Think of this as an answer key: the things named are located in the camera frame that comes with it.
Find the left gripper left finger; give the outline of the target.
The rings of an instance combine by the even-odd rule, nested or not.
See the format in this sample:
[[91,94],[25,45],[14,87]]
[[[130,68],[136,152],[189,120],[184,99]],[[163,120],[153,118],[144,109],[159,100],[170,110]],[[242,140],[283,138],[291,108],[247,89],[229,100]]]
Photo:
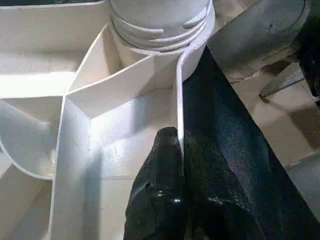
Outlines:
[[125,240],[183,240],[187,197],[175,127],[160,129],[134,179],[125,210]]

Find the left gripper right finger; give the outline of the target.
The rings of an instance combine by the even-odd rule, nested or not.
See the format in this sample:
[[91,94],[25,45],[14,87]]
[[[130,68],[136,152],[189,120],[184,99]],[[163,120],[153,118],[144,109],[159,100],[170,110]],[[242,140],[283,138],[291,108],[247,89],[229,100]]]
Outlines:
[[206,136],[184,136],[184,175],[192,223],[206,240],[264,240],[249,200],[224,156]]

